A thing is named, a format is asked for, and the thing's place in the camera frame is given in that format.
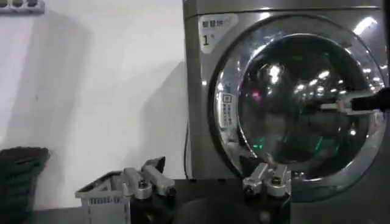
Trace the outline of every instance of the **green light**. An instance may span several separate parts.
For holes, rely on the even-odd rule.
[[[319,147],[321,146],[321,143],[322,143],[322,139],[323,139],[324,137],[319,137],[319,140],[318,140],[318,142],[317,142],[317,145],[316,145],[316,149],[315,149],[315,151],[318,151],[318,149],[319,149]]]
[[[253,145],[254,149],[263,149],[263,145]]]

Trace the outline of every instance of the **electrical cable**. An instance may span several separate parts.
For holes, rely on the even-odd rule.
[[[185,132],[185,141],[184,141],[184,156],[183,156],[183,165],[184,165],[184,174],[185,178],[188,179],[188,172],[187,172],[187,150],[188,150],[188,122],[186,125],[186,132]]]

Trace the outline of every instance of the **label sticker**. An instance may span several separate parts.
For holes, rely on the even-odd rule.
[[[205,54],[213,52],[222,37],[238,24],[236,14],[204,15],[199,18],[200,49]]]

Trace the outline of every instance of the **front-loading washing machine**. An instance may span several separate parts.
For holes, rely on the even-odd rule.
[[[380,1],[186,0],[184,15],[192,177],[287,164],[293,223],[389,223],[385,114],[312,107],[388,85]]]

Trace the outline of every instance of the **screw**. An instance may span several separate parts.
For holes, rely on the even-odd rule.
[[[145,189],[145,188],[147,188],[147,182],[146,182],[145,180],[140,180],[140,181],[138,182],[138,188],[140,188],[140,189]]]
[[[271,184],[273,185],[281,185],[282,180],[279,177],[272,177]]]
[[[8,5],[7,0],[0,0],[0,8],[4,8]]]
[[[23,5],[23,1],[22,0],[13,0],[12,5],[19,8]]]
[[[28,0],[28,1],[27,1],[27,5],[28,5],[29,7],[35,7],[35,6],[38,5],[38,0]]]
[[[174,189],[174,188],[169,188],[169,189],[167,190],[166,195],[169,196],[169,197],[175,197],[175,196],[176,196],[176,189]]]
[[[247,197],[252,197],[252,196],[255,195],[255,192],[254,192],[254,190],[251,187],[248,186],[248,187],[244,188],[244,194]]]

